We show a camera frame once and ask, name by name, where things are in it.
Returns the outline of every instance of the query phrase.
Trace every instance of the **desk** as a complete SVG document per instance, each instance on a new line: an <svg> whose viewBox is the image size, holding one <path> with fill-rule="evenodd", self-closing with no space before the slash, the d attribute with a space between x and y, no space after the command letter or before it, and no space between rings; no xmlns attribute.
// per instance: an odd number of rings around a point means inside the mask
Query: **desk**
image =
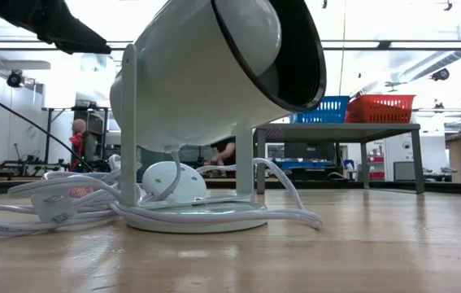
<svg viewBox="0 0 461 293"><path fill-rule="evenodd" d="M420 125L418 124L267 124L259 126L257 154L264 157L267 142L350 142L360 143L362 153L363 186L369 188L369 166L367 164L368 142L411 133L412 150L415 158L416 193L425 192L424 172L420 147ZM257 167L257 192L264 194L264 164Z"/></svg>
<svg viewBox="0 0 461 293"><path fill-rule="evenodd" d="M236 233L160 234L113 217L0 238L0 292L461 292L461 195L299 193L322 216L322 230L268 221ZM294 208L284 190L255 200ZM0 204L29 199L3 195ZM36 219L0 212L0 222Z"/></svg>

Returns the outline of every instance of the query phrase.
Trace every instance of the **plastic basket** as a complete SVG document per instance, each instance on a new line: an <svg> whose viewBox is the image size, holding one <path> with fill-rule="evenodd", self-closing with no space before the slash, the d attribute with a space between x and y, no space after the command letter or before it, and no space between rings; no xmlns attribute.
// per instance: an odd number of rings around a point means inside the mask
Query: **plastic basket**
<svg viewBox="0 0 461 293"><path fill-rule="evenodd" d="M409 123L415 95L365 94L347 108L346 123Z"/></svg>
<svg viewBox="0 0 461 293"><path fill-rule="evenodd" d="M293 114L290 123L344 123L349 96L324 97L318 108L308 113Z"/></svg>
<svg viewBox="0 0 461 293"><path fill-rule="evenodd" d="M384 172L371 172L369 173L370 178L376 178L376 179L381 179L385 178L385 173Z"/></svg>

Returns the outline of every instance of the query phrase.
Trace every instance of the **security camera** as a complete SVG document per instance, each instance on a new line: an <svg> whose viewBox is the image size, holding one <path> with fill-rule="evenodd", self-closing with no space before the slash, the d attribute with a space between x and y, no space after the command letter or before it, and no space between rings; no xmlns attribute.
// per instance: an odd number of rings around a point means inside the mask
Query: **security camera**
<svg viewBox="0 0 461 293"><path fill-rule="evenodd" d="M22 89L24 87L24 77L21 70L12 70L6 83L14 89Z"/></svg>
<svg viewBox="0 0 461 293"><path fill-rule="evenodd" d="M447 68L443 68L439 72L434 73L431 76L431 79L433 81L446 81L450 77L450 72L447 70Z"/></svg>

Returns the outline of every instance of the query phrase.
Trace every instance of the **wooden tabletop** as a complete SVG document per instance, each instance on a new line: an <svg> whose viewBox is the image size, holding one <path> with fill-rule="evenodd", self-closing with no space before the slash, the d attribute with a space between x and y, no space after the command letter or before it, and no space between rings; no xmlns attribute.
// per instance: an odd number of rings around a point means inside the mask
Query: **wooden tabletop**
<svg viewBox="0 0 461 293"><path fill-rule="evenodd" d="M322 230L269 221L230 234L155 234L114 219L0 238L0 292L461 293L461 195L301 194ZM294 207L284 191L258 201ZM30 219L0 212L0 221Z"/></svg>

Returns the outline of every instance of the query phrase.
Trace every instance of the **gray table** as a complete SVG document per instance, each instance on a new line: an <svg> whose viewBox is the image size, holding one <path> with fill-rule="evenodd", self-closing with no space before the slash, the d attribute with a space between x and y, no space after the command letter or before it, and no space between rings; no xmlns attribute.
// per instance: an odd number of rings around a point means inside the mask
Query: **gray table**
<svg viewBox="0 0 461 293"><path fill-rule="evenodd" d="M415 159L416 193L422 194L425 192L425 187L420 147L420 125L418 124L267 124L255 130L259 157L265 156L267 142L360 143L364 188L369 188L366 144L403 133L411 133ZM263 194L265 189L264 168L264 164L257 167L257 192L259 194Z"/></svg>

